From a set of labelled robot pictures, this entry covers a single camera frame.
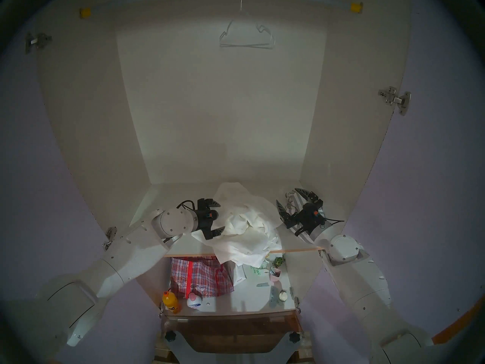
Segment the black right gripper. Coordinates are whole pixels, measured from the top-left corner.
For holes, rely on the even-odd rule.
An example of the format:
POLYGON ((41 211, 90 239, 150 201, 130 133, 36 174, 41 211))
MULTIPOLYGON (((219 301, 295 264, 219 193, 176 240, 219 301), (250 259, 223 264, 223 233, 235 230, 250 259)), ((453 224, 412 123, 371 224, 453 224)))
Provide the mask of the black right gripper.
POLYGON ((309 237, 316 229, 326 228, 326 217, 322 212, 323 201, 313 192, 295 188, 298 194, 290 194, 286 208, 276 200, 282 222, 288 229, 294 229, 295 236, 309 237))

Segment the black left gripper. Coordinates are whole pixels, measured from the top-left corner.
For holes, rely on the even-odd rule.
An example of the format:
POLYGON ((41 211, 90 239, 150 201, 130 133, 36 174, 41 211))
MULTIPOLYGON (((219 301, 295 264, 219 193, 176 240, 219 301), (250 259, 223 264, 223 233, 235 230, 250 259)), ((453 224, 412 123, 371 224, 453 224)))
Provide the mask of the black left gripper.
POLYGON ((197 217, 196 231, 201 231, 205 240, 221 236, 224 232, 225 226, 212 229, 213 222, 219 218, 219 213, 215 208, 219 207, 221 205, 212 198, 201 198, 197 201, 197 209, 195 210, 197 217))

